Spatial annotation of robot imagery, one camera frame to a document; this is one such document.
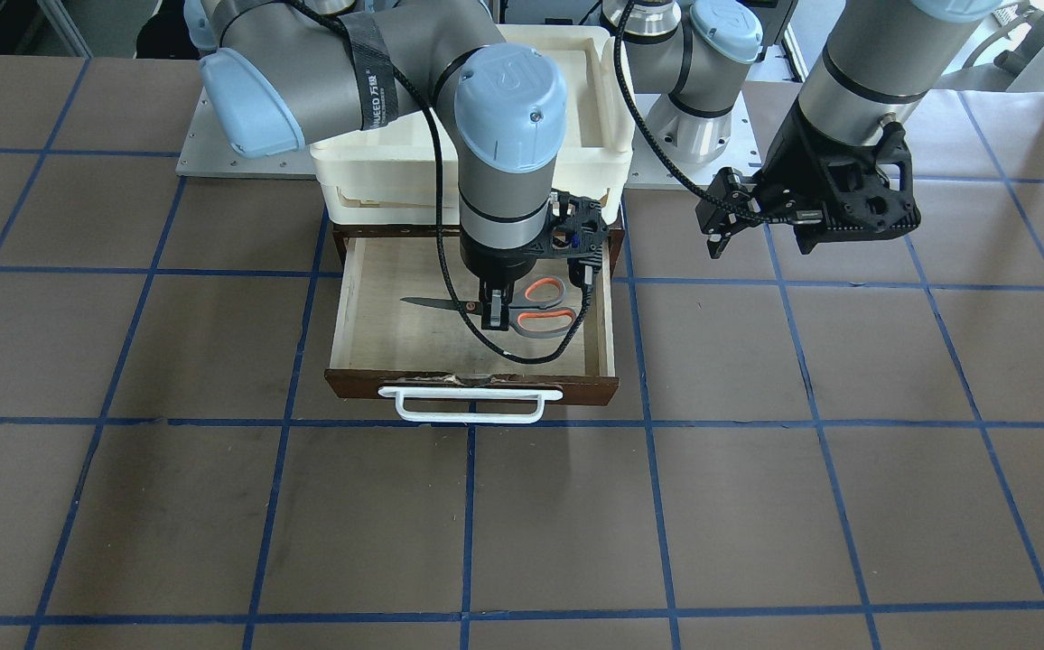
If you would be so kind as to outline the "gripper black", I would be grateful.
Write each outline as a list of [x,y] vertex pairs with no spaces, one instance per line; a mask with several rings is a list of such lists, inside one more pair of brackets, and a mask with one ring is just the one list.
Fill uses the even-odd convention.
[[803,255],[820,243],[905,236],[921,225],[905,136],[889,120],[877,144],[837,143],[793,106],[754,176],[753,197],[794,227]]
[[480,283],[480,327],[508,330],[514,284],[533,271],[544,252],[537,240],[517,248],[484,246],[473,237],[460,237],[461,261]]

